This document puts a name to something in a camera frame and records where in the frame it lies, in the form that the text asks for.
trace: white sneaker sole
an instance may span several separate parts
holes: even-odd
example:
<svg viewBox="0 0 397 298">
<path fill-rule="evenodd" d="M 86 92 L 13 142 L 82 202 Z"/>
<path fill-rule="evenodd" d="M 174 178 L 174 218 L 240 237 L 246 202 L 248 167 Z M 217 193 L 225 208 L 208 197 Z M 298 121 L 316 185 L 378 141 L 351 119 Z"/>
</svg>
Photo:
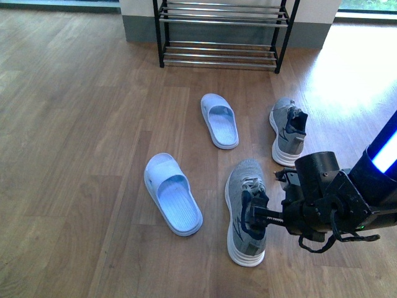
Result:
<svg viewBox="0 0 397 298">
<path fill-rule="evenodd" d="M 281 149 L 279 148 L 279 130 L 277 129 L 275 120 L 273 118 L 273 111 L 270 112 L 269 122 L 276 133 L 276 138 L 272 145 L 272 157 L 274 161 L 283 166 L 295 166 L 295 160 L 300 157 L 300 154 L 288 154 L 281 151 Z"/>
<path fill-rule="evenodd" d="M 264 257 L 265 257 L 265 251 L 260 253 L 257 256 L 249 256 L 245 255 L 244 253 L 240 252 L 236 246 L 234 245 L 233 241 L 233 215 L 231 213 L 231 204 L 230 204 L 230 198 L 229 198 L 229 181 L 230 181 L 230 176 L 226 182 L 226 187 L 225 187 L 225 199 L 226 199 L 226 205 L 229 208 L 229 213 L 230 213 L 230 222 L 229 222 L 229 229 L 228 229 L 228 253 L 230 255 L 230 258 L 238 265 L 244 266 L 244 267 L 255 267 L 259 265 Z"/>
</svg>

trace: glowing blue light strip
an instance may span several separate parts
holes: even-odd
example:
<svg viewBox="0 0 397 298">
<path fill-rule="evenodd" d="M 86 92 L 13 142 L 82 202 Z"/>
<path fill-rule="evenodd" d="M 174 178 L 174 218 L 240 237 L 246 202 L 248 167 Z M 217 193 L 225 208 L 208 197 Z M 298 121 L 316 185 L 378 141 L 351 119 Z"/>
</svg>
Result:
<svg viewBox="0 0 397 298">
<path fill-rule="evenodd" d="M 382 173 L 386 172 L 397 160 L 397 131 L 391 136 L 372 162 Z"/>
</svg>

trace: slide sandal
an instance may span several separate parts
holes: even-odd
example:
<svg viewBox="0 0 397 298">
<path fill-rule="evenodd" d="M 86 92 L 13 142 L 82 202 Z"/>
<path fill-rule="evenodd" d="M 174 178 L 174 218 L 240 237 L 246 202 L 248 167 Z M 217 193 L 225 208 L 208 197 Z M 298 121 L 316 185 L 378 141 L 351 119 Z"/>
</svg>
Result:
<svg viewBox="0 0 397 298">
<path fill-rule="evenodd" d="M 144 180 L 169 228 L 178 236 L 189 236 L 199 230 L 203 216 L 186 176 L 168 153 L 154 155 L 146 165 Z"/>
<path fill-rule="evenodd" d="M 201 111 L 215 146 L 235 148 L 238 145 L 237 126 L 228 102 L 217 94 L 209 93 L 201 99 Z"/>
</svg>

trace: metal shoe rack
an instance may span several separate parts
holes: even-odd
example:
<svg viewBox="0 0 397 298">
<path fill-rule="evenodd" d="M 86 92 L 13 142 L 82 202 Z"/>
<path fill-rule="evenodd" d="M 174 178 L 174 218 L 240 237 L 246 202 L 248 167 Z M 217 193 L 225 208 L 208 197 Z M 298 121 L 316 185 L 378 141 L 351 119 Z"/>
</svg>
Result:
<svg viewBox="0 0 397 298">
<path fill-rule="evenodd" d="M 160 67 L 200 65 L 279 73 L 300 0 L 295 0 L 290 15 L 285 8 L 286 2 L 281 0 L 279 6 L 250 6 L 163 0 L 158 7 L 157 0 L 153 0 Z M 268 27 L 274 31 L 270 45 L 183 41 L 170 39 L 170 23 Z M 286 30 L 279 53 L 276 43 L 280 28 Z M 162 30 L 164 44 L 161 41 Z"/>
</svg>

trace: chrome rod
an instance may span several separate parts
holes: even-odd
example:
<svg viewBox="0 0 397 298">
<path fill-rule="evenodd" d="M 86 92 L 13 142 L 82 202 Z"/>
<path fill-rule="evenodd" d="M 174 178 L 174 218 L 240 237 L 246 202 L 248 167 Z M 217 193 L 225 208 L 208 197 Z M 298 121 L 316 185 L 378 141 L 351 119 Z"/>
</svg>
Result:
<svg viewBox="0 0 397 298">
<path fill-rule="evenodd" d="M 271 45 L 253 45 L 253 44 L 244 44 L 244 43 L 221 43 L 221 42 L 186 42 L 186 41 L 183 42 L 178 40 L 171 40 L 170 43 L 188 43 L 195 45 L 231 45 L 231 46 L 242 46 L 242 47 L 267 47 L 267 48 L 271 47 Z"/>
<path fill-rule="evenodd" d="M 247 67 L 260 67 L 260 68 L 275 68 L 275 65 L 265 64 L 250 64 L 250 63 L 237 63 L 237 62 L 212 62 L 212 61 L 184 61 L 184 60 L 167 60 L 167 63 L 190 63 L 190 64 L 203 64 L 203 65 L 226 65 L 226 66 L 247 66 Z"/>
<path fill-rule="evenodd" d="M 188 47 L 167 47 L 167 50 L 194 50 L 194 51 L 206 51 L 206 52 L 234 52 L 234 53 L 266 53 L 273 54 L 270 51 L 260 50 L 238 50 L 233 48 L 188 48 Z"/>
<path fill-rule="evenodd" d="M 183 56 L 183 57 L 197 57 L 197 58 L 222 58 L 222 59 L 248 59 L 248 60 L 263 60 L 275 61 L 275 58 L 267 58 L 261 56 L 227 56 L 227 55 L 203 55 L 203 54 L 183 54 L 183 53 L 164 53 L 164 56 Z"/>
<path fill-rule="evenodd" d="M 160 19 L 164 23 L 192 23 L 192 24 L 217 24 L 217 25 L 240 25 L 240 26 L 258 26 L 258 27 L 278 27 L 286 28 L 287 24 L 267 24 L 267 23 L 252 23 L 252 22 L 223 22 L 216 20 L 177 20 L 177 19 Z"/>
<path fill-rule="evenodd" d="M 186 17 L 186 18 L 203 18 L 203 19 L 224 19 L 224 20 L 255 20 L 255 21 L 268 21 L 268 22 L 276 22 L 276 21 L 281 21 L 281 22 L 286 22 L 288 19 L 285 19 L 283 17 L 238 17 L 238 16 L 219 16 L 219 15 L 214 15 L 214 14 L 201 14 L 201 15 L 196 15 L 196 14 L 170 14 L 170 13 L 165 13 L 162 12 L 160 13 L 161 16 L 168 16 L 168 17 Z"/>
<path fill-rule="evenodd" d="M 240 4 L 223 4 L 223 3 L 199 3 L 199 2 L 171 2 L 172 5 L 192 5 L 192 6 L 224 6 L 224 7 L 243 7 L 243 8 L 263 8 L 263 9 L 280 9 L 281 6 L 258 6 L 258 5 L 240 5 Z"/>
<path fill-rule="evenodd" d="M 238 11 L 236 9 L 216 9 L 216 8 L 190 8 L 190 7 L 163 7 L 162 11 L 212 11 L 212 12 L 227 12 L 234 14 L 274 14 L 274 15 L 283 15 L 284 12 L 279 11 Z"/>
</svg>

